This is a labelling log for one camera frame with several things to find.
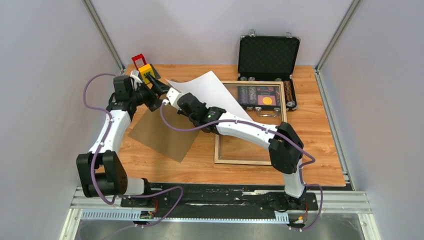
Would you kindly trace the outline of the autumn leaves photo print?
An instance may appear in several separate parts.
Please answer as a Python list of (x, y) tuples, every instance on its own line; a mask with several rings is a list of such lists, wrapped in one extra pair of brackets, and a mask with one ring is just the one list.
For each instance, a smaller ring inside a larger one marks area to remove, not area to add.
[(183, 95), (191, 93), (200, 102), (206, 103), (208, 108), (219, 107), (239, 118), (252, 120), (213, 71), (209, 71), (187, 82), (177, 82), (169, 79), (167, 82)]

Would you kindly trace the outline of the brown backing board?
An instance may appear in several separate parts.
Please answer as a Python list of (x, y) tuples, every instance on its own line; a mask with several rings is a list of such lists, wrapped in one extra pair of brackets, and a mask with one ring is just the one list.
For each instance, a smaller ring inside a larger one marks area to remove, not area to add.
[(182, 162), (199, 131), (177, 131), (162, 120), (160, 110), (147, 110), (129, 137), (178, 163)]

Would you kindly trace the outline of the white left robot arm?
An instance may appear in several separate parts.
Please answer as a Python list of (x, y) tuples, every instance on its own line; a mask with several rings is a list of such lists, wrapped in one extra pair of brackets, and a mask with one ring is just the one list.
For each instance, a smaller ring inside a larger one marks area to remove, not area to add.
[(76, 167), (84, 196), (99, 197), (106, 204), (112, 205), (118, 196), (133, 196), (140, 206), (149, 206), (153, 201), (153, 193), (147, 189), (148, 181), (144, 178), (128, 177), (120, 159), (119, 147), (124, 134), (133, 120), (138, 106), (145, 105), (155, 111), (162, 104), (161, 96), (170, 87), (152, 74), (147, 74), (151, 86), (142, 81), (138, 71), (130, 75), (115, 74), (113, 77), (114, 92), (105, 108), (87, 103), (87, 90), (83, 90), (84, 106), (105, 114), (103, 127), (97, 140), (87, 153), (79, 154)]

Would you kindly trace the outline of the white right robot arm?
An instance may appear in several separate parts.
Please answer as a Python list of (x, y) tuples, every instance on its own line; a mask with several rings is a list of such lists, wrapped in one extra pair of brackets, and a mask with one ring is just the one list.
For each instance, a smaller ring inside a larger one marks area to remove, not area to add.
[(271, 166), (283, 175), (286, 204), (298, 209), (305, 203), (306, 186), (301, 178), (301, 165), (307, 153), (289, 123), (273, 125), (240, 118), (223, 108), (207, 107), (191, 93), (183, 94), (175, 89), (166, 97), (179, 115), (189, 119), (195, 130), (235, 137), (266, 149)]

